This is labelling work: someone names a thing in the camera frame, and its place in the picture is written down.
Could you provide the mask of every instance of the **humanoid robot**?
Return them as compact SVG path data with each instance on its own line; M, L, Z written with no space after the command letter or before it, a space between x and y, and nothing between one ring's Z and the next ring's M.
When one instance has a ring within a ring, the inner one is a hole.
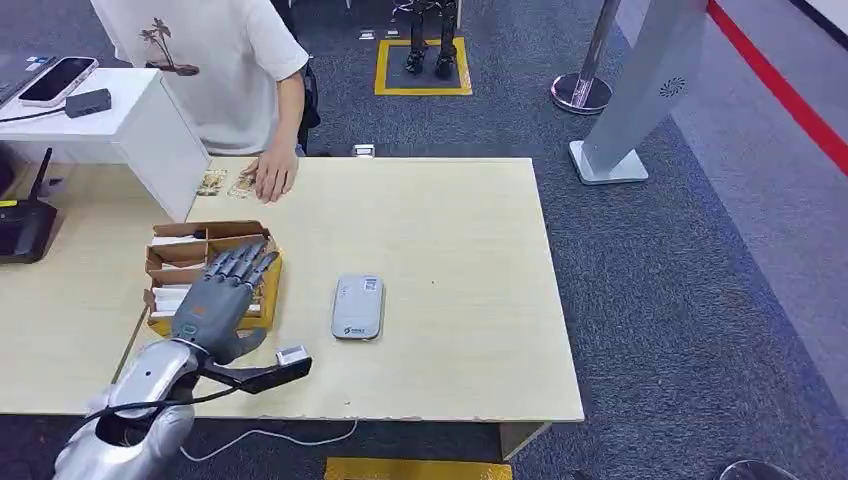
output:
M424 53L427 49L424 43L424 13L436 8L442 13L442 51L436 59L436 76L442 80L449 79L456 64L456 47L453 45L457 21L456 0L412 0L410 8L412 33L406 71L418 75L424 69Z

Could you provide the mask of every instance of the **red stripe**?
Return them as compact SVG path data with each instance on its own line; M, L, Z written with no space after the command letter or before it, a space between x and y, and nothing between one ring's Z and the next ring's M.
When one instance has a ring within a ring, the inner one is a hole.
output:
M830 128L830 125L825 123L819 114L801 98L801 95L757 50L753 42L742 33L742 30L733 23L733 20L715 0L710 0L707 13L713 17L718 28L754 70L760 81L771 90L771 93L777 97L777 100L792 115L792 118L798 122L798 125L833 160L833 163L842 170L842 173L848 175L848 144L845 143L845 140Z

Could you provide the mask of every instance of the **white cable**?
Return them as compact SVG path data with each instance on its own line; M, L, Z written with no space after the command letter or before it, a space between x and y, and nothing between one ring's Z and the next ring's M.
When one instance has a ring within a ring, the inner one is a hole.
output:
M257 434L257 435L265 435L266 437L282 438L283 440L288 440L288 441L290 441L294 444L301 445L303 447L317 447L319 445L326 445L328 443L340 442L340 441L350 437L351 435L353 435L354 432L356 432L357 425L359 425L359 420L354 420L353 421L353 427L351 427L350 431L345 433L341 437L331 438L329 440L320 440L318 442L304 442L302 440L292 438L288 435L283 435L282 433L266 432L265 430L249 430L249 431L244 432L241 435L239 435L238 438L236 438L232 442L230 442L230 443L224 445L223 447L213 451L209 455L204 455L202 457L192 457L191 455L189 455L188 452L185 451L185 448L183 448L183 447L180 447L180 451L183 452L184 457L191 460L192 462L197 462L197 463L205 462L206 460L209 460L210 458L214 457L215 455L218 455L219 453L221 453L224 450L232 447L236 443L242 441L244 438L246 438L250 435L253 435L254 433Z

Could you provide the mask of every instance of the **robotic arm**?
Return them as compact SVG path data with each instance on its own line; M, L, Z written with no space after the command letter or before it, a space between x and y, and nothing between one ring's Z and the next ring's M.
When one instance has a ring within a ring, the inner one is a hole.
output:
M260 257L264 248L261 242L224 252L194 282L171 323L171 338L142 350L95 399L94 413L56 459L54 480L154 478L191 431L193 404L236 390L257 394L309 374L312 358L303 347L278 351L271 367L222 366L254 350L267 334L264 328L244 337L236 331L277 256ZM193 398L200 377L230 388Z

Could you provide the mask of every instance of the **human hand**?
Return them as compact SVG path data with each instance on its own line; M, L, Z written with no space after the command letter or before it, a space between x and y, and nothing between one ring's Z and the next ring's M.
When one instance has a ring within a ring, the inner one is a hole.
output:
M294 148L271 146L242 173L256 176L257 198L276 202L294 185L298 161Z

